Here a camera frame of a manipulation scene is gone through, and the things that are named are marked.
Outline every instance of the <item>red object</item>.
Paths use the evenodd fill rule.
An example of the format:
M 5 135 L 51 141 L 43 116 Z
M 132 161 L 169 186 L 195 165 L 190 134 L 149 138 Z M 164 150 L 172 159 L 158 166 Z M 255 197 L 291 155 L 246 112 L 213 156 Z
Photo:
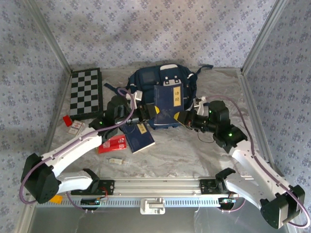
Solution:
M 64 120 L 64 123 L 67 125 L 67 127 L 72 125 L 72 120 L 70 119 L 70 117 L 68 115 L 64 116 L 63 120 Z
M 110 138 L 98 147 L 98 154 L 126 148 L 125 135 L 117 135 Z
M 108 191 L 107 191 L 107 189 L 106 189 L 105 187 L 100 187 L 99 189 L 105 191 L 105 196 L 104 196 L 104 197 L 101 197 L 100 199 L 107 198 L 107 199 L 106 199 L 106 201 L 107 201 L 107 200 L 109 199 L 109 198 L 108 198 Z

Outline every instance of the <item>small white item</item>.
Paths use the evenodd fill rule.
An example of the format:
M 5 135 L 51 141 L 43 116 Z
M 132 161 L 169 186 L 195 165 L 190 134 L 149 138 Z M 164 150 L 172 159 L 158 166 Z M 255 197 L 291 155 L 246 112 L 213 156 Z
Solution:
M 165 214 L 165 200 L 163 198 L 143 198 L 140 200 L 140 213 L 142 215 Z
M 118 164 L 118 165 L 128 165 L 130 163 L 129 159 L 126 158 L 107 158 L 108 163 Z
M 204 114 L 204 104 L 207 103 L 207 99 L 205 96 L 202 96 L 199 99 L 193 99 L 194 108 L 197 109 L 197 115 L 203 116 Z
M 83 123 L 81 121 L 74 120 L 74 122 L 72 123 L 68 133 L 76 136 L 79 134 L 79 132 L 81 132 L 84 125 L 85 125 L 85 123 Z
M 131 101 L 130 105 L 132 106 L 132 99 L 131 99 L 130 95 L 133 96 L 134 106 L 135 106 L 135 109 L 137 109 L 137 101 L 141 101 L 142 100 L 142 91 L 138 91 L 137 90 L 136 92 L 134 92 L 134 94 L 126 94 L 125 97 L 126 97 L 127 100 Z

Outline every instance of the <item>patterned wallpaper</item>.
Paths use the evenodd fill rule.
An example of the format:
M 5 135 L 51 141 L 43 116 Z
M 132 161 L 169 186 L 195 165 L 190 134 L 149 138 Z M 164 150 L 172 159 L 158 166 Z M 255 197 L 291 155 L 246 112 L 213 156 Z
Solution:
M 310 45 L 311 1 L 291 0 L 247 74 L 275 163 L 305 189 L 309 213 Z
M 65 75 L 20 1 L 0 2 L 0 232 L 13 231 L 25 159 L 42 153 Z
M 275 0 L 37 1 L 69 64 L 241 67 Z

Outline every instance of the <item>black and white checkered board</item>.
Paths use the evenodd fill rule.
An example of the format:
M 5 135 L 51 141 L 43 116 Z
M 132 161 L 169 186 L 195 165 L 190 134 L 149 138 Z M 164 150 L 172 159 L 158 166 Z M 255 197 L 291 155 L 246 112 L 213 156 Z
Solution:
M 71 80 L 70 118 L 85 120 L 103 114 L 102 74 L 99 68 L 74 71 Z

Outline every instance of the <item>orange tag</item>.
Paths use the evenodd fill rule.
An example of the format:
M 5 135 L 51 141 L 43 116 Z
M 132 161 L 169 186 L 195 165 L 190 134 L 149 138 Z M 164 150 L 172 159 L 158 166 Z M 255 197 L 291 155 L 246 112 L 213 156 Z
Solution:
M 50 202 L 56 203 L 56 204 L 60 204 L 62 203 L 63 197 L 60 195 L 55 195 Z

